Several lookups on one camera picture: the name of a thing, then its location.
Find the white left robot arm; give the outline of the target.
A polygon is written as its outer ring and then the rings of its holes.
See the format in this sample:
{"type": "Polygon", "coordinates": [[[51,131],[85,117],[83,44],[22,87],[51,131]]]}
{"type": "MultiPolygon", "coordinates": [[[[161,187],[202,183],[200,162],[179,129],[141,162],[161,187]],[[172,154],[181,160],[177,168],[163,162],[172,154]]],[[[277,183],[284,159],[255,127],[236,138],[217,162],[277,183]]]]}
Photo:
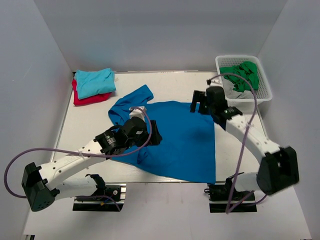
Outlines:
{"type": "Polygon", "coordinates": [[[75,178],[88,167],[123,154],[132,147],[157,146],[162,141],[155,120],[151,131],[139,117],[132,117],[124,125],[115,125],[97,135],[74,155],[68,154],[53,162],[37,166],[28,164],[23,173],[22,188],[33,212],[49,207],[54,201],[77,197],[85,201],[118,200],[114,190],[106,186],[98,174],[75,178]]]}

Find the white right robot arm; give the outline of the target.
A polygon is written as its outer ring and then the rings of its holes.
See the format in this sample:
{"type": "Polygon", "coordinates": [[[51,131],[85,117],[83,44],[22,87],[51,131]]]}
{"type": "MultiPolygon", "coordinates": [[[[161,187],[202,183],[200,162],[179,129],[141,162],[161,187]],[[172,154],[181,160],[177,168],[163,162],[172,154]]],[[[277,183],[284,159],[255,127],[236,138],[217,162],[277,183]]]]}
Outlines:
{"type": "Polygon", "coordinates": [[[300,181],[296,151],[281,147],[246,121],[243,113],[229,106],[220,86],[193,92],[190,112],[210,115],[224,131],[233,135],[253,154],[259,163],[258,172],[236,174],[226,179],[227,193],[262,191],[271,196],[300,181]]]}

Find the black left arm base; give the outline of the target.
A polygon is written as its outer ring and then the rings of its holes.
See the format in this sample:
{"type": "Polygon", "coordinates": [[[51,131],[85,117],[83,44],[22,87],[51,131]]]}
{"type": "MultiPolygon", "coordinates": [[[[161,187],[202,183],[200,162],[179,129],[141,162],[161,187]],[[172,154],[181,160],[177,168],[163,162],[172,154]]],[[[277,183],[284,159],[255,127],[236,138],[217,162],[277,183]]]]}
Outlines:
{"type": "Polygon", "coordinates": [[[120,212],[126,198],[126,183],[106,184],[93,197],[76,197],[73,202],[74,212],[120,212]]]}

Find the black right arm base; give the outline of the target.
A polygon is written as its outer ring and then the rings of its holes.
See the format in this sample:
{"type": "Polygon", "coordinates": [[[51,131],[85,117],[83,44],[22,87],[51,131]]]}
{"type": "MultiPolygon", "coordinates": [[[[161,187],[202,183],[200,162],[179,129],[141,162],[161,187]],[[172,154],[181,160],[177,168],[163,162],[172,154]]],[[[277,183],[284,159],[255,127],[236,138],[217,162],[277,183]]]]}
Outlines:
{"type": "MultiPolygon", "coordinates": [[[[227,191],[227,186],[225,184],[208,184],[207,188],[204,189],[204,193],[208,195],[210,213],[225,213],[229,199],[229,192],[227,191]]],[[[249,193],[249,191],[238,192],[234,190],[230,202],[230,207],[242,200],[249,193]]],[[[254,205],[255,202],[256,198],[255,195],[252,193],[245,201],[243,201],[241,204],[235,207],[231,212],[256,213],[257,207],[254,205]]]]}

